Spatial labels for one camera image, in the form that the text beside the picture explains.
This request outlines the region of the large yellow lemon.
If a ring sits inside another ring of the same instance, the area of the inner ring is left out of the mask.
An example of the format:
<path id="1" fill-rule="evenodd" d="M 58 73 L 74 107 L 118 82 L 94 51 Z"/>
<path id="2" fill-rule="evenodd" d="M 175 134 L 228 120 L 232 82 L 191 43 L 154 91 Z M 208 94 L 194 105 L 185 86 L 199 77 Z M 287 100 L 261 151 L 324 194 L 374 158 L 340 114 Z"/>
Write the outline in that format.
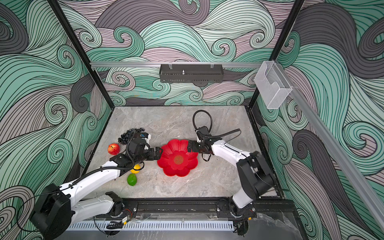
<path id="1" fill-rule="evenodd" d="M 141 171 L 141 166 L 139 165 L 139 164 L 137 164 L 137 165 L 135 165 L 134 167 L 133 167 L 133 169 L 132 170 L 130 170 L 130 172 L 132 173 L 132 174 L 138 174 L 140 171 Z"/>

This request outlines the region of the red apple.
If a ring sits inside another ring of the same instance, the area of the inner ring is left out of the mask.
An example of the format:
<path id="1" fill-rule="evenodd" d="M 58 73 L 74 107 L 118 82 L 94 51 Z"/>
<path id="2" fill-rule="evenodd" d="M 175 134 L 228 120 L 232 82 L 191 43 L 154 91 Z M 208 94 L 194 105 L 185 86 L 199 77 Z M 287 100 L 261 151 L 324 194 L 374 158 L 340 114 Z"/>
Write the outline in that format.
<path id="1" fill-rule="evenodd" d="M 115 143 L 113 143 L 113 144 L 110 144 L 109 146 L 108 146 L 108 153 L 110 154 L 110 155 L 113 155 L 113 156 L 115 156 L 115 155 L 117 155 L 117 154 L 119 154 L 120 153 L 120 145 L 119 144 L 115 144 Z"/>

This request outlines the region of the red flower-shaped fruit bowl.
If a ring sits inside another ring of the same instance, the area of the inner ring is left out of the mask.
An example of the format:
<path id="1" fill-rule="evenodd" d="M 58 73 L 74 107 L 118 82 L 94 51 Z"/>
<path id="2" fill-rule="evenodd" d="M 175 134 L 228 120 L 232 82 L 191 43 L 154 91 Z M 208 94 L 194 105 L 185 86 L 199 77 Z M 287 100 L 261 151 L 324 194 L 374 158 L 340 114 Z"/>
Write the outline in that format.
<path id="1" fill-rule="evenodd" d="M 198 166 L 198 153 L 188 152 L 188 144 L 188 140 L 174 139 L 161 147 L 163 153 L 157 164 L 166 176 L 185 177 Z"/>

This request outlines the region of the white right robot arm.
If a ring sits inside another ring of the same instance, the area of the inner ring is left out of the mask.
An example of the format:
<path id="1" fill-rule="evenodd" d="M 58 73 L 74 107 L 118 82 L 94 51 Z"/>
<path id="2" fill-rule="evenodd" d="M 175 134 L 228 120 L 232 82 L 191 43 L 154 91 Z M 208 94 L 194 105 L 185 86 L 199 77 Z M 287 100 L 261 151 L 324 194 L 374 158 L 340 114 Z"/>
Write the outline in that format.
<path id="1" fill-rule="evenodd" d="M 234 165 L 241 182 L 240 190 L 231 197 L 229 208 L 235 218 L 245 215 L 245 208 L 274 188 L 276 177 L 263 154 L 237 149 L 224 140 L 188 141 L 188 152 L 217 156 Z"/>

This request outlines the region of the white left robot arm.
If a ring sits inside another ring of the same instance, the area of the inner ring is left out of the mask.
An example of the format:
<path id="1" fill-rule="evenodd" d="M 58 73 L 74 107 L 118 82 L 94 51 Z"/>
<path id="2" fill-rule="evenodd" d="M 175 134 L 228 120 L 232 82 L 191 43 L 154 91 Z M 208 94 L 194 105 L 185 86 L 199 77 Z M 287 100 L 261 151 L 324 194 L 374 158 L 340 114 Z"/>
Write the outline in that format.
<path id="1" fill-rule="evenodd" d="M 69 226 L 91 217 L 120 217 L 124 212 L 124 204 L 122 198 L 114 192 L 107 192 L 96 199 L 83 198 L 105 183 L 133 170 L 136 164 L 159 160 L 162 153 L 163 150 L 156 147 L 139 152 L 133 159 L 119 154 L 74 181 L 61 186 L 48 185 L 36 201 L 29 220 L 45 240 L 54 240 Z"/>

